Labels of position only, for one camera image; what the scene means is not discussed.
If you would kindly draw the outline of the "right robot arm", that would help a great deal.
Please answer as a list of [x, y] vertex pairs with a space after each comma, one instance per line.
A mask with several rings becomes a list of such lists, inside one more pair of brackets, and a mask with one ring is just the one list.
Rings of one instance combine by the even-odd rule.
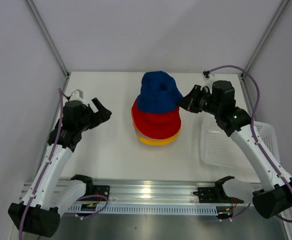
[[[292, 207], [292, 176], [281, 166], [256, 133], [254, 120], [236, 105], [235, 89], [226, 80], [217, 80], [211, 87], [195, 85], [189, 94], [176, 103], [182, 109], [214, 116], [217, 125], [244, 153], [256, 172], [262, 189], [251, 189], [247, 182], [235, 178], [226, 180], [214, 189], [214, 197], [225, 202], [230, 197], [252, 204], [265, 219], [280, 214]], [[292, 223], [292, 219], [280, 216]]]

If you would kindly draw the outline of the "red hat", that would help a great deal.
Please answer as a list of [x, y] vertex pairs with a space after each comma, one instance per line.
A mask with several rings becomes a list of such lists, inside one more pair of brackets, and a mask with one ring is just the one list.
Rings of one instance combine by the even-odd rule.
[[180, 109], [177, 107], [173, 111], [166, 113], [149, 113], [139, 110], [137, 107], [138, 100], [134, 101], [131, 108], [131, 118], [134, 126], [134, 122], [151, 122], [151, 123], [168, 123], [173, 121], [181, 121]]

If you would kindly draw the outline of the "lavender bucket hat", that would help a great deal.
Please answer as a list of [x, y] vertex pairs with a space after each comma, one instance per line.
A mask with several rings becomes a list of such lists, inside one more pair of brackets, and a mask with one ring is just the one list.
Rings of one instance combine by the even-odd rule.
[[136, 133], [138, 136], [140, 136], [141, 138], [154, 140], [154, 138], [151, 138], [151, 137], [149, 137], [149, 136], [146, 136], [146, 135], [142, 134], [142, 133], [139, 132], [137, 129], [135, 130], [135, 133]]

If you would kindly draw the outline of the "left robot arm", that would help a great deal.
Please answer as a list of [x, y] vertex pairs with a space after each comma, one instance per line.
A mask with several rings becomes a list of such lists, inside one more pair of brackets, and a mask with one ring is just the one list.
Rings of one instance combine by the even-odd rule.
[[96, 199], [108, 201], [95, 191], [93, 179], [76, 174], [67, 187], [54, 194], [61, 173], [82, 139], [83, 132], [92, 130], [111, 118], [97, 98], [92, 99], [97, 111], [81, 99], [68, 100], [63, 104], [60, 118], [47, 141], [46, 156], [27, 193], [19, 203], [11, 203], [8, 215], [19, 231], [40, 237], [52, 237], [62, 216], [78, 200]]

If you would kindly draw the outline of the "orange bucket hat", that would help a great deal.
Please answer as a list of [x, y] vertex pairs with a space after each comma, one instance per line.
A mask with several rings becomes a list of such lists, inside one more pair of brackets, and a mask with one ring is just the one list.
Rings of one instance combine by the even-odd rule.
[[134, 127], [142, 135], [151, 139], [168, 139], [176, 135], [181, 129], [181, 121], [165, 123], [137, 122]]

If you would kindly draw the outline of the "blue cap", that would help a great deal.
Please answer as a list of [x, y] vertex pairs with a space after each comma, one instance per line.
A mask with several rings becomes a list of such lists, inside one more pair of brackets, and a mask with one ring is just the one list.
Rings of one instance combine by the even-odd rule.
[[164, 71], [146, 72], [141, 79], [136, 107], [150, 114], [164, 114], [178, 108], [183, 98], [175, 79]]

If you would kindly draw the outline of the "yellow bucket hat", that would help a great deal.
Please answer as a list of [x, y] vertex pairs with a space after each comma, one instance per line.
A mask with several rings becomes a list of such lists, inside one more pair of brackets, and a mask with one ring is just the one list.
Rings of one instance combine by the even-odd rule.
[[178, 131], [175, 135], [169, 137], [169, 138], [165, 138], [165, 139], [155, 139], [152, 140], [152, 139], [146, 139], [146, 138], [142, 138], [140, 137], [139, 135], [136, 134], [138, 140], [146, 145], [149, 145], [149, 146], [165, 146], [165, 145], [168, 145], [168, 144], [171, 144], [172, 142], [174, 142], [178, 136], [180, 134], [180, 131]]

